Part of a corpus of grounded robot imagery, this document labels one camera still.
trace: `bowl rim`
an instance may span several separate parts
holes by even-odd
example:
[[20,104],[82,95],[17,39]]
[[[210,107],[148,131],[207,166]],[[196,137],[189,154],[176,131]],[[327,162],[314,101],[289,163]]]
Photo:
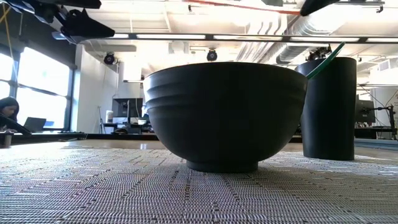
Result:
[[240,63],[240,64],[246,64],[246,65],[263,66],[263,67],[277,67],[277,68],[282,69],[282,70],[293,71],[292,74],[293,74],[293,73],[296,73],[297,75],[301,75],[301,76],[305,77],[305,75],[301,74],[300,72],[298,72],[298,71],[296,71],[296,70],[294,70],[294,69],[284,68],[284,67],[280,67],[280,66],[277,66],[277,65],[270,65],[270,64],[263,64],[263,63],[253,63],[253,62],[200,62],[200,63],[190,63],[190,64],[186,64],[186,65],[177,65],[177,66],[173,66],[173,67],[161,69],[161,70],[156,71],[156,72],[154,72],[154,73],[151,73],[150,75],[148,75],[147,77],[145,77],[144,81],[145,81],[147,78],[149,78],[149,77],[151,77],[151,76],[153,76],[153,75],[156,75],[157,73],[160,73],[160,72],[163,72],[163,71],[166,71],[166,70],[170,70],[170,69],[174,69],[174,68],[186,67],[186,66],[189,66],[189,65],[195,65],[195,66],[197,66],[197,65],[209,64],[209,65],[212,66],[212,65],[219,65],[219,64],[238,64],[238,63]]

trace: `wall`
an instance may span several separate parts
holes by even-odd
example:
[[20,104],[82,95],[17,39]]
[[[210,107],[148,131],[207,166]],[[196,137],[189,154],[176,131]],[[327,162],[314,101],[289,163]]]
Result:
[[112,109],[113,98],[141,97],[139,83],[123,83],[119,74],[86,52],[82,45],[76,49],[76,65],[72,131],[98,133],[100,112],[105,121],[106,110]]

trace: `dark hair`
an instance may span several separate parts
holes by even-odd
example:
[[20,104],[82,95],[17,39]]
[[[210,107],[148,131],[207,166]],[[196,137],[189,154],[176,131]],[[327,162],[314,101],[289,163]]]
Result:
[[8,117],[9,119],[17,121],[17,115],[19,112],[18,101],[14,97],[11,97],[11,96],[1,99],[0,100],[0,113],[6,106],[17,106],[17,109],[15,110],[15,112],[10,117]]

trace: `black cylindrical vase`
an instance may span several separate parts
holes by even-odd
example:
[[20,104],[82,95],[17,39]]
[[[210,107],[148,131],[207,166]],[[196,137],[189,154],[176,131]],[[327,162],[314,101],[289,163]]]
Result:
[[[324,59],[299,65],[308,75]],[[356,61],[335,58],[308,81],[301,119],[304,156],[348,161],[354,159]]]

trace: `security camera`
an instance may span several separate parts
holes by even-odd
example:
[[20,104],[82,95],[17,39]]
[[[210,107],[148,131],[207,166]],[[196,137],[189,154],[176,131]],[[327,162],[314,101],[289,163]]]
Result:
[[217,53],[215,49],[210,49],[209,52],[207,53],[207,61],[208,62],[214,62],[217,60]]
[[104,63],[106,65],[114,65],[116,63],[116,58],[114,57],[114,52],[106,53],[106,56],[104,58]]

